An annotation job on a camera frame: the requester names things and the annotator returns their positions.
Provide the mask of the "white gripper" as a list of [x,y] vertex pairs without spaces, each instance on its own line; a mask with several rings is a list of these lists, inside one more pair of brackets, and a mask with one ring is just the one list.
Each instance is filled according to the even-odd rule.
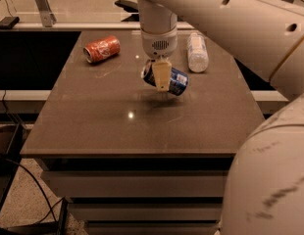
[[[151,59],[171,56],[177,48],[177,29],[156,34],[141,30],[143,50]],[[170,87],[172,64],[166,59],[158,59],[152,64],[157,90],[167,92]]]

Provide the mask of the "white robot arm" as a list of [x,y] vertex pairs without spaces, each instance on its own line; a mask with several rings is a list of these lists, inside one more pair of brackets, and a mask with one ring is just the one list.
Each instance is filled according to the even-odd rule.
[[282,0],[146,0],[229,52],[248,86],[287,104],[237,150],[219,235],[304,235],[304,7]]

